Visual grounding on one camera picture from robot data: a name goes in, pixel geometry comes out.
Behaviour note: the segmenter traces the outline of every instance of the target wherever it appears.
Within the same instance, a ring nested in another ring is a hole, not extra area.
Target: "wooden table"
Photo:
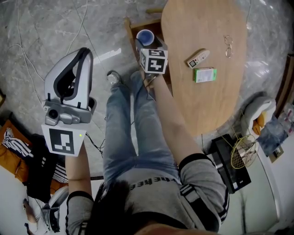
[[[170,78],[175,98],[193,136],[215,130],[232,115],[243,78],[247,29],[233,0],[169,0],[161,28],[169,50]],[[233,39],[226,57],[224,36]],[[214,67],[217,78],[195,83],[185,60],[200,48],[210,56],[197,67]]]

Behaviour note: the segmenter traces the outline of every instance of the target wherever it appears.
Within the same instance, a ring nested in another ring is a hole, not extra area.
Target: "gray marble floor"
[[[89,0],[81,31],[70,52],[88,47],[94,55],[91,95],[98,102],[89,134],[97,145],[104,139],[106,102],[110,95],[106,73],[116,69],[126,73],[137,64],[124,29],[124,17],[143,22],[160,15],[148,15],[147,8],[163,7],[166,0]],[[246,18],[250,0],[236,0]],[[22,47],[38,74],[45,78],[52,66],[62,58],[79,30],[86,10],[86,0],[0,0],[0,87],[7,95],[0,113],[13,111],[17,119],[32,133],[41,134],[44,112],[34,93]],[[293,45],[293,11],[284,0],[252,0],[248,16],[247,61],[236,112],[217,131],[203,135],[204,148],[211,139],[230,130],[238,110],[254,94],[265,92],[275,97],[281,82],[286,55]],[[44,82],[28,63],[37,94],[44,99]],[[132,129],[136,142],[136,133]],[[201,136],[195,140],[202,144]],[[101,175],[100,153],[85,139],[91,174]]]

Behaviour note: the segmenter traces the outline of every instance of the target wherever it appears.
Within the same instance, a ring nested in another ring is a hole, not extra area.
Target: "black cable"
[[[91,141],[92,145],[93,145],[93,146],[94,146],[94,147],[100,152],[101,157],[103,158],[103,150],[102,150],[102,149],[104,148],[104,146],[102,146],[102,145],[104,144],[105,139],[102,141],[100,147],[98,147],[98,146],[94,143],[94,141],[92,140],[92,138],[90,137],[90,135],[89,135],[88,133],[86,133],[86,136],[89,138],[89,140]]]
[[[147,90],[147,87],[149,87],[151,85],[151,82],[156,79],[157,77],[154,77],[146,86],[144,85],[144,81],[146,80],[146,77],[143,79],[142,82],[142,87],[139,89],[138,93],[141,91],[141,89],[144,87],[146,89],[147,92],[147,96],[146,96],[146,100],[148,101],[154,101],[156,102],[156,100],[151,96],[151,94],[149,93],[149,91]]]
[[[46,220],[45,220],[45,215],[44,215],[44,212],[42,211],[42,207],[40,206],[40,204],[38,203],[37,199],[35,199],[36,203],[38,204],[38,206],[40,207],[40,210],[42,212],[42,215],[43,215],[43,219],[44,219],[44,223],[46,224],[47,228],[49,228],[49,225],[46,223]]]
[[[50,188],[50,189],[53,189],[53,188]],[[53,189],[53,190],[54,190],[54,193],[56,193],[57,190],[55,190],[55,189]]]

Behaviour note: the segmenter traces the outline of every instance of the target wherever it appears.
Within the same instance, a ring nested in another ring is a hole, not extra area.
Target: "black and white striped cloth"
[[[28,144],[14,138],[13,132],[11,128],[7,128],[6,132],[4,133],[4,139],[2,141],[2,144],[12,152],[14,152],[17,156],[22,158],[24,161],[28,159],[28,157],[33,158],[34,155],[32,154],[31,150],[28,147]],[[44,163],[46,161],[46,158],[43,157],[42,159],[42,167],[44,166]],[[55,172],[53,175],[53,179],[60,183],[68,183],[68,178],[66,176],[65,167],[63,167],[60,164],[56,164]]]
[[[2,144],[21,158],[34,157],[27,143],[14,138],[11,128],[6,129]]]
[[[65,167],[60,164],[56,164],[55,172],[53,175],[53,179],[60,183],[68,183],[68,178],[66,176]]]

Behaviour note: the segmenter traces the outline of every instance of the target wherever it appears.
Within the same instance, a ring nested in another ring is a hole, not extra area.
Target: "remote control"
[[[204,61],[210,54],[209,50],[203,49],[199,51],[196,55],[193,55],[191,59],[187,60],[187,65],[190,68],[196,67],[198,64],[200,64],[202,61]]]

